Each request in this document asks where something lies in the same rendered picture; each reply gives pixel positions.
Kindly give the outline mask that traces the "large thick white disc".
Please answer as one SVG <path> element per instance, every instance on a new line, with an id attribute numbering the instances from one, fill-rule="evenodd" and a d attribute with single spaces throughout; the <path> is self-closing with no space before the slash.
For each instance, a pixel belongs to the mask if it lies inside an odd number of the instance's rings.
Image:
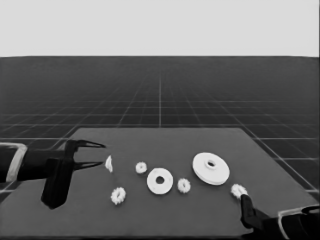
<path id="1" fill-rule="evenodd" d="M 192 161 L 192 169 L 200 180 L 214 186 L 223 185 L 230 176 L 228 164 L 210 152 L 196 154 Z"/>

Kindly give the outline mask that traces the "white round carrier with pins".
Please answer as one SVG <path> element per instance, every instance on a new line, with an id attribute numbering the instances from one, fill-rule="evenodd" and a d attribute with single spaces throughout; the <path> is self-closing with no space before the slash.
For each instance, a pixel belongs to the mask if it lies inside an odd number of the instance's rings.
<path id="1" fill-rule="evenodd" d="M 172 186 L 173 175 L 165 168 L 154 168 L 147 176 L 147 187 L 153 194 L 167 194 Z"/>

